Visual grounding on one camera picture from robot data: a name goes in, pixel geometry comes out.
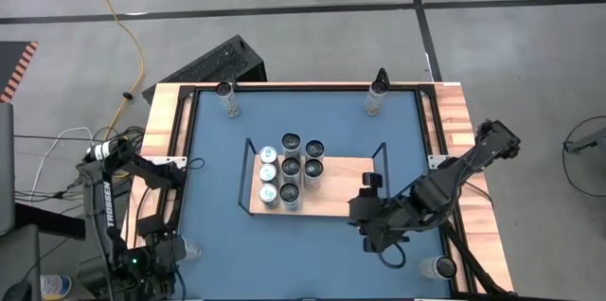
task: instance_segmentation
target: can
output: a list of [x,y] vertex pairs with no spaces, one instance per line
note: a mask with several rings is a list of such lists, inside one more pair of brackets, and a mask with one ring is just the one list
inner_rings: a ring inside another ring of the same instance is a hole
[[324,144],[318,140],[312,140],[305,145],[305,159],[315,159],[317,161],[324,160]]
[[289,211],[296,211],[301,205],[299,188],[295,184],[284,184],[280,188],[280,199]]
[[72,279],[65,275],[40,275],[43,300],[61,300],[72,289]]
[[181,237],[183,244],[185,245],[186,256],[182,260],[195,261],[200,259],[202,256],[202,248],[200,244],[193,240],[187,240],[183,236]]
[[277,197],[277,188],[272,184],[265,184],[258,192],[258,197],[268,209],[275,209],[280,205],[280,199]]
[[387,84],[381,81],[374,81],[368,88],[368,94],[366,94],[366,101],[364,103],[364,110],[367,115],[374,116],[381,109],[381,102],[387,94]]
[[219,83],[215,88],[215,93],[217,93],[217,96],[221,100],[227,116],[236,117],[240,114],[240,105],[236,101],[236,94],[231,84],[227,82]]
[[420,262],[420,274],[433,279],[450,279],[456,275],[456,263],[446,256],[426,258]]
[[277,150],[271,146],[265,146],[258,153],[258,157],[263,164],[271,164],[276,168],[276,172],[280,170],[280,163],[277,160]]
[[317,189],[320,187],[324,165],[318,160],[312,159],[305,163],[305,188]]
[[288,158],[282,162],[282,181],[299,185],[301,183],[301,163],[298,159]]
[[258,177],[264,184],[278,186],[276,167],[272,164],[263,164],[258,170]]
[[284,158],[298,159],[301,148],[301,138],[293,133],[286,133],[282,136],[282,149],[284,149]]

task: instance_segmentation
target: wooden tray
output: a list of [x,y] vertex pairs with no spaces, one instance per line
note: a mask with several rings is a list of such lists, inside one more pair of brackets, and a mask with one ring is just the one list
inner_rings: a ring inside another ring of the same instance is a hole
[[[280,164],[283,158],[282,155],[278,156]],[[261,161],[258,154],[255,155],[250,212],[270,215],[348,217],[348,201],[358,195],[358,190],[362,187],[362,173],[374,171],[372,158],[325,157],[323,164],[324,173],[322,173],[321,185],[316,190],[303,187],[303,172],[301,171],[301,186],[299,187],[301,206],[297,211],[287,210],[282,201],[278,208],[270,210],[258,197],[263,183],[258,177]]]

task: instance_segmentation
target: black box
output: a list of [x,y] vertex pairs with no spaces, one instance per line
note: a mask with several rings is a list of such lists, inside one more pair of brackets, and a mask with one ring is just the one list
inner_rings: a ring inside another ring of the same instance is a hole
[[[172,73],[161,82],[267,82],[263,59],[240,35]],[[143,91],[152,104],[155,85]]]

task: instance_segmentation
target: wooden board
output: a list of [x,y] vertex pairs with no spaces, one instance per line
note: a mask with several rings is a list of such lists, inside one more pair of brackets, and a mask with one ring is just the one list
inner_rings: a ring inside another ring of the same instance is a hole
[[[280,164],[283,156],[278,156]],[[321,185],[316,190],[299,186],[301,191],[301,207],[297,211],[289,211],[283,203],[276,209],[270,210],[258,198],[262,182],[258,177],[261,161],[255,155],[253,181],[250,194],[250,212],[253,214],[297,215],[297,216],[328,216],[348,217],[348,201],[358,195],[362,184],[362,173],[373,172],[372,158],[324,157],[324,173]]]
[[[348,86],[368,86],[369,82],[243,82],[241,86],[250,87],[276,87],[283,85],[305,86],[305,85],[348,85]],[[446,136],[446,143],[450,155],[460,155],[472,146],[474,129],[467,110],[467,104],[463,95],[463,89],[460,83],[452,82],[394,82],[394,84],[418,84],[418,85],[433,85],[436,90],[437,106],[440,112],[439,123],[442,125]],[[199,87],[214,87],[217,82],[195,82],[195,83],[160,83],[156,85],[153,103],[151,104],[150,117],[146,128],[146,134],[143,139],[142,155],[168,155],[169,142],[173,120],[175,118],[176,106],[181,86],[199,86]],[[434,153],[438,153],[436,128],[434,127],[434,117],[429,108],[429,99],[423,97],[423,108],[429,129],[429,136]],[[184,111],[183,115],[189,113],[189,109]],[[182,118],[182,127],[179,130],[179,136],[183,136],[187,129],[187,117]],[[184,155],[183,152],[177,151],[175,155]],[[488,192],[486,180],[482,173],[474,175],[469,182],[482,188]],[[136,210],[141,203],[141,197],[146,189],[145,182],[135,178],[133,190],[131,193],[130,208]],[[159,200],[159,191],[150,191],[141,207],[140,218],[153,214]],[[509,277],[508,265],[503,253],[503,246],[498,233],[498,227],[494,219],[494,213],[490,203],[476,192],[472,192],[468,188],[463,189],[461,199],[459,200],[461,213],[463,218],[463,226],[465,227],[465,237],[468,246],[475,254],[476,258],[492,276],[494,281],[506,290],[512,290],[511,279]],[[476,206],[485,206],[482,209],[474,209]],[[167,203],[168,216],[172,209],[172,204]],[[141,238],[134,238],[134,225],[136,223],[136,215],[134,212],[129,214],[128,227],[123,226],[122,237],[128,237],[129,247],[139,247],[145,245]],[[452,247],[453,256],[459,267],[462,267],[460,255],[454,247]],[[456,276],[458,289],[462,292],[466,291],[465,276],[462,270]]]

